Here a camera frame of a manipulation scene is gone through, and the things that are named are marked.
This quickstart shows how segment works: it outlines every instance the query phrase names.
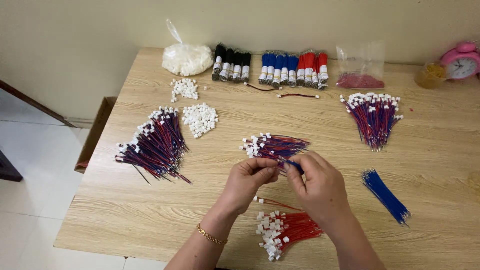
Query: jar of rubber bands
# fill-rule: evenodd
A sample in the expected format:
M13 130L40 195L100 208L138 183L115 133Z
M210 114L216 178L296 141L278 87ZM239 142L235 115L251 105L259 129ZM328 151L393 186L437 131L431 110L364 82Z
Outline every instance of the jar of rubber bands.
M447 79L446 69L438 61L427 62L417 74L415 83L426 89L438 88Z

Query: small plastic bag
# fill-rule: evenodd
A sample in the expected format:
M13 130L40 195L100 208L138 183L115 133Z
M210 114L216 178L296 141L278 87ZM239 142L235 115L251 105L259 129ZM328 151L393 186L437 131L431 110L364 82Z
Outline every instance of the small plastic bag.
M337 45L340 74L336 82L342 88L380 89L385 84L385 45L383 41Z
M208 46L183 44L170 19L167 19L167 27L180 43L164 49L162 67L173 74L190 76L202 73L213 65L212 51Z

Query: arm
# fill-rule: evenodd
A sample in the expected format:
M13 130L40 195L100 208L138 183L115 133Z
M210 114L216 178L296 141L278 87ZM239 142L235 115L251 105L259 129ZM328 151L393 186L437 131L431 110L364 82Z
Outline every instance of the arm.
M304 182L294 166L285 164L290 187L310 217L335 245L341 270L384 270L385 266L368 242L350 210L342 174L315 152L290 160L305 171Z
M200 227L217 240L225 241L238 215L245 213L263 184L275 182L277 161L248 159L233 166L225 188L205 214ZM215 268L224 245L206 239L195 230L165 267L165 270L209 270Z

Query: white tiled floor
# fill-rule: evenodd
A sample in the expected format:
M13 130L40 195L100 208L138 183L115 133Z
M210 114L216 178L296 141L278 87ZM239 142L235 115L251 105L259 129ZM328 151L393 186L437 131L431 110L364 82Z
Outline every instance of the white tiled floor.
M0 180L0 270L161 270L165 262L53 247L82 174L88 129L69 128L0 89L0 150L20 172Z

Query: wooden table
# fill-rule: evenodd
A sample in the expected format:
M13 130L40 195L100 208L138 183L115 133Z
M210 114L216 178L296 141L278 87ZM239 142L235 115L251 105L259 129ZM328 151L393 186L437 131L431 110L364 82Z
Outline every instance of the wooden table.
M388 269L473 269L480 265L480 82L471 78L444 83L438 90L413 82L418 66L385 65L384 93L399 96L405 118L387 147L372 152L359 140L354 121L335 88L338 65L330 61L330 87L260 92L244 85L212 82L211 70L193 76L199 99L170 103L172 75L161 67L162 49L137 55L83 181L65 217L56 247L168 261L215 202L230 167L245 159L243 137L259 132L308 138L311 150L344 175L348 200L368 239ZM254 56L256 84L261 58ZM318 94L320 99L277 93ZM131 140L136 126L159 105L206 102L216 108L216 129L186 143L181 173L193 181L153 182L150 187L128 164L115 163L115 143ZM410 228L401 227L362 184L360 173L375 168L411 211ZM263 186L260 197L297 205L285 178ZM218 263L230 269L335 269L336 252L327 235L295 244L278 262L269 262L255 234L258 211L276 207L252 203L241 215Z

